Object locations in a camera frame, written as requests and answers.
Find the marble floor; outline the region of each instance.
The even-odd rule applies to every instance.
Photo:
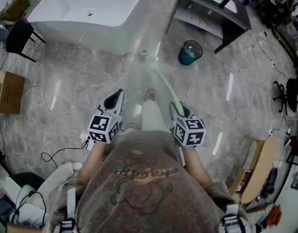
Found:
[[[278,90],[273,81],[286,84],[286,79],[271,67],[269,59],[258,47],[256,37],[267,31],[268,43],[260,45],[274,59],[276,67],[287,77],[295,77],[293,63],[281,45],[266,29],[256,13],[247,8],[252,30],[231,45],[214,54],[221,40],[193,25],[174,19],[167,35],[164,30],[175,0],[150,0],[148,14],[136,35],[135,44],[125,56],[100,50],[40,41],[28,43],[24,52],[37,59],[36,63],[15,54],[8,54],[3,70],[21,74],[25,84],[20,115],[0,114],[5,140],[6,164],[17,173],[32,171],[44,178],[54,170],[52,162],[45,163],[41,152],[53,154],[65,147],[81,147],[77,136],[69,134],[72,122],[52,117],[69,116],[78,130],[85,131],[98,99],[107,92],[122,88],[125,92],[123,122],[140,124],[143,96],[148,88],[157,91],[157,103],[167,125],[170,125],[168,104],[171,96],[163,81],[138,58],[146,49],[158,62],[158,67],[172,85],[181,101],[195,109],[208,128],[204,144],[197,148],[202,162],[216,181],[231,181],[238,168],[248,162],[255,146],[243,138],[249,134],[265,139],[269,129],[279,128],[282,114],[279,102],[272,98]],[[190,66],[182,66],[178,52],[186,40],[199,42],[203,56]],[[6,56],[0,49],[0,67]],[[227,97],[233,77],[231,93]],[[296,118],[287,119],[288,127],[296,127]],[[276,165],[287,155],[282,130],[275,131],[278,142]],[[0,132],[0,149],[3,142]],[[58,165],[67,161],[85,161],[85,150],[66,150],[54,158]]]

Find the freestanding bathtub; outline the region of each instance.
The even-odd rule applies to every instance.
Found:
[[[148,0],[42,0],[28,21],[44,38],[124,55]]]

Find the strap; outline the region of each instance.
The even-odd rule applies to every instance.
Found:
[[[67,218],[75,218],[75,203],[75,187],[72,187],[67,196]]]
[[[75,222],[75,187],[68,190],[67,193],[67,219],[60,224],[59,233],[78,233]]]

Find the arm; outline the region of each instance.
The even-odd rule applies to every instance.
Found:
[[[86,159],[83,167],[81,168],[77,178],[82,180],[85,185],[88,184],[92,174],[94,173],[96,167],[100,164],[104,154],[105,154],[106,143],[96,142],[92,151],[90,152],[88,158]]]
[[[194,147],[182,148],[187,172],[206,190],[212,184],[212,180],[199,159],[198,153]]]

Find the buckle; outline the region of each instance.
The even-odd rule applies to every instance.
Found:
[[[68,219],[61,222],[59,233],[62,233],[62,232],[65,232],[65,231],[73,231],[74,227],[75,227],[75,219],[74,218],[68,218]]]
[[[237,231],[235,232],[241,232],[245,233],[245,227],[242,222],[242,220],[238,217],[238,215],[227,215],[222,218],[222,223],[225,228],[225,232],[229,232],[229,228],[233,229],[232,231],[234,232],[234,228],[238,227]]]

